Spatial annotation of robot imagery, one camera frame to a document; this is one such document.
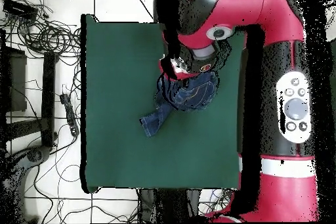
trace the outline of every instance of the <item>electrical cord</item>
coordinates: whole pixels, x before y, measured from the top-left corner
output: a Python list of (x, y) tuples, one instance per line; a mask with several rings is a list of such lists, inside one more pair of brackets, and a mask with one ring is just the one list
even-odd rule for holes
[(150, 18), (153, 19), (153, 16), (150, 14), (150, 12), (148, 11), (148, 9), (146, 8), (144, 2), (142, 2), (142, 0), (139, 0), (139, 1), (142, 4), (142, 6), (144, 7), (144, 9), (146, 10), (146, 12), (149, 14)]

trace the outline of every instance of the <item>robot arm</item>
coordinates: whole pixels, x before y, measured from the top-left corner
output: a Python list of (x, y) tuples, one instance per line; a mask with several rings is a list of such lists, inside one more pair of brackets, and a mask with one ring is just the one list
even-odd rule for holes
[(316, 220), (310, 75), (303, 19), (295, 1), (154, 0), (154, 10), (156, 22), (163, 24), (166, 46), (159, 66), (173, 79), (212, 70), (218, 40), (230, 37), (236, 26), (249, 29), (238, 96), (238, 186), (245, 195), (255, 191), (256, 197), (243, 207), (238, 202), (244, 200), (236, 193), (219, 213), (230, 216), (212, 220)]

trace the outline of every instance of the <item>denim cloth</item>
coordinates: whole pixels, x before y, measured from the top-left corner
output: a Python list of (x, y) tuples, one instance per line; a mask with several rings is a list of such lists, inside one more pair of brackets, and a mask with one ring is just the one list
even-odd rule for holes
[(189, 78), (187, 87), (181, 81), (160, 78), (155, 96), (156, 111), (140, 119), (146, 136), (155, 135), (174, 109), (185, 112), (205, 109), (215, 96), (217, 83), (218, 77), (214, 72)]

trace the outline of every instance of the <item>black cable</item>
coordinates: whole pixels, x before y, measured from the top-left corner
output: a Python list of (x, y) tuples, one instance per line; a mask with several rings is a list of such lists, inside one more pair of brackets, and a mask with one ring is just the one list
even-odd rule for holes
[[(60, 61), (68, 66), (79, 64), (79, 52), (76, 52), (75, 49), (80, 50), (80, 28), (72, 33), (70, 25), (59, 21), (46, 20), (48, 15), (46, 15), (45, 9), (49, 12), (53, 11), (44, 5), (44, 0), (39, 0), (39, 4), (33, 4), (28, 0), (17, 0), (16, 2), (38, 9), (36, 21), (30, 22), (21, 18), (18, 19), (16, 16), (7, 15), (7, 17), (2, 20), (5, 22), (3, 28), (7, 26), (12, 28), (15, 26), (17, 29), (16, 34), (22, 43), (21, 45), (26, 46), (28, 52), (30, 52), (34, 58), (39, 57), (32, 54), (32, 52), (43, 54), (47, 51), (54, 51), (62, 58), (77, 57), (77, 61), (74, 64), (68, 64), (60, 58)], [(31, 27), (37, 29), (38, 32), (32, 33), (30, 30)]]
[(146, 12), (149, 14), (150, 18), (153, 19), (153, 16), (150, 14), (150, 12), (148, 11), (148, 9), (146, 8), (146, 6), (144, 5), (144, 3), (142, 2), (142, 0), (139, 0), (140, 3), (144, 6), (144, 9), (146, 9)]
[(38, 176), (39, 176), (39, 165), (37, 166), (37, 174), (36, 174), (36, 176), (35, 176), (33, 185), (34, 185), (35, 190), (36, 190), (40, 195), (44, 196), (45, 198), (47, 198), (48, 200), (51, 201), (51, 207), (50, 207), (49, 211), (45, 214), (44, 218), (42, 219), (42, 223), (41, 223), (41, 224), (44, 224), (45, 219), (47, 218), (49, 212), (51, 211), (51, 209), (52, 209), (53, 206), (54, 206), (54, 201), (53, 201), (52, 199), (50, 199), (47, 195), (45, 195), (45, 194), (43, 194), (41, 191), (39, 191), (39, 189), (36, 187), (36, 179), (37, 179)]

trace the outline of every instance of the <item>green tabletop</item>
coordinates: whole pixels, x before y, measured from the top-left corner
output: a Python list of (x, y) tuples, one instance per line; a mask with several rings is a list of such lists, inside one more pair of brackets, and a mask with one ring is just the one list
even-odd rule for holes
[(147, 138), (139, 118), (154, 111), (163, 56), (158, 24), (98, 23), (87, 15), (88, 187), (217, 188), (238, 184), (236, 110), (243, 36), (220, 71), (204, 111), (174, 111)]

